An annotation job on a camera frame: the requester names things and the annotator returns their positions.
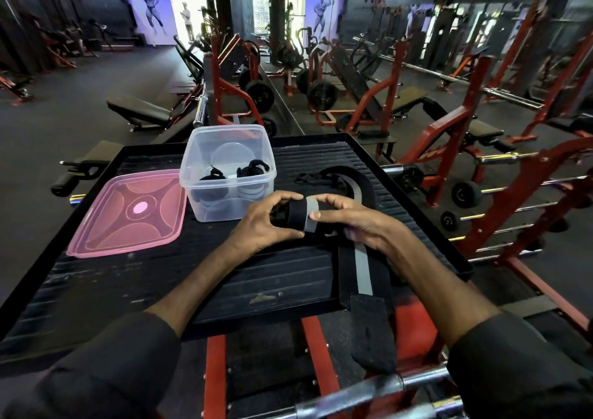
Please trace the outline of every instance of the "person's left hand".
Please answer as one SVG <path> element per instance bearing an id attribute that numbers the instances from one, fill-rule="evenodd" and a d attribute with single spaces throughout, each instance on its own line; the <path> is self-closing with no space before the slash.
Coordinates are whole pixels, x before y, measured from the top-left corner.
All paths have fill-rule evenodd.
<path id="1" fill-rule="evenodd" d="M 289 200 L 301 200 L 302 198 L 302 194 L 296 192 L 274 191 L 265 199 L 249 206 L 245 217 L 237 224 L 224 243 L 224 246 L 239 260 L 237 264 L 272 244 L 305 236 L 302 231 L 274 227 L 270 223 L 272 208 Z"/>

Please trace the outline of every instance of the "forearm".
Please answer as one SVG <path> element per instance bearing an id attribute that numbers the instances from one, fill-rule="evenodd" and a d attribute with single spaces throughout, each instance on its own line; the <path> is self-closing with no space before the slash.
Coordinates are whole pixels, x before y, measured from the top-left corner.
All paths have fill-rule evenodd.
<path id="1" fill-rule="evenodd" d="M 200 303 L 242 261 L 226 243 L 223 244 L 204 258 L 180 285 L 146 311 L 167 322 L 177 336 L 181 336 Z"/>
<path id="2" fill-rule="evenodd" d="M 410 284 L 449 346 L 476 325 L 500 314 L 478 291 L 449 271 L 403 224 L 385 234 L 386 255 Z"/>

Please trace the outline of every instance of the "pink lid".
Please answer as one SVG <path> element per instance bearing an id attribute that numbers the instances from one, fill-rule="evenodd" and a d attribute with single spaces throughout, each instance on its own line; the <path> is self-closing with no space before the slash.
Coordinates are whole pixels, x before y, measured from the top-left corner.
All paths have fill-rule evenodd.
<path id="1" fill-rule="evenodd" d="M 92 258 L 170 243 L 182 231 L 185 207 L 179 169 L 114 177 L 86 213 L 66 254 Z"/>

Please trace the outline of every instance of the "person's right hand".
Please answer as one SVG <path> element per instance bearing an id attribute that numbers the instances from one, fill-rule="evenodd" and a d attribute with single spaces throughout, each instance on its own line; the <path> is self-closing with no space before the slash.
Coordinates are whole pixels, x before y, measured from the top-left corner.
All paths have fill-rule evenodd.
<path id="1" fill-rule="evenodd" d="M 309 216 L 317 222 L 330 222 L 347 225 L 346 237 L 352 241 L 364 243 L 371 249 L 387 254 L 390 244 L 409 229 L 397 219 L 374 209 L 360 205 L 349 197 L 337 194 L 318 194 L 313 196 L 319 202 L 325 202 L 336 209 L 312 211 Z"/>

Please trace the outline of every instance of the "person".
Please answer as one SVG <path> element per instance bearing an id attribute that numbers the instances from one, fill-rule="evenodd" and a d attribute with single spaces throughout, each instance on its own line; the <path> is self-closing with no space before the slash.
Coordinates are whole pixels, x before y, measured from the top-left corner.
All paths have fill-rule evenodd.
<path id="1" fill-rule="evenodd" d="M 323 34 L 323 29 L 326 27 L 326 19 L 324 15 L 326 13 L 326 8 L 332 4 L 331 0 L 319 0 L 319 3 L 313 7 L 313 11 L 317 14 L 315 18 L 315 26 L 313 27 L 313 33 L 317 31 L 317 27 L 321 25 L 321 29 L 319 31 L 319 37 Z"/>
<path id="2" fill-rule="evenodd" d="M 154 24 L 152 23 L 152 18 L 155 18 L 159 25 L 162 28 L 162 32 L 163 34 L 165 34 L 165 36 L 167 35 L 167 32 L 165 32 L 165 26 L 162 25 L 162 21 L 161 21 L 161 16 L 158 13 L 157 10 L 157 5 L 159 0 L 143 0 L 144 3 L 146 3 L 146 19 L 148 19 L 148 23 L 150 24 L 150 26 L 152 27 L 152 30 L 154 30 L 154 34 L 157 34 L 157 29 L 155 28 Z"/>
<path id="3" fill-rule="evenodd" d="M 191 13 L 187 9 L 186 2 L 183 2 L 182 17 L 183 17 L 183 21 L 185 22 L 185 25 L 186 25 L 187 37 L 189 38 L 189 43 L 193 44 L 193 42 L 196 39 L 193 36 L 193 27 L 191 26 Z"/>
<path id="4" fill-rule="evenodd" d="M 593 417 L 593 374 L 457 278 L 404 224 L 350 198 L 315 197 L 337 209 L 313 211 L 310 219 L 345 224 L 347 237 L 382 252 L 410 284 L 449 348 L 447 367 L 471 418 Z M 175 371 L 179 338 L 208 293 L 258 251 L 304 236 L 270 222 L 271 210 L 291 199 L 302 195 L 276 191 L 251 204 L 179 286 L 56 363 L 12 400 L 4 418 L 154 417 Z"/>

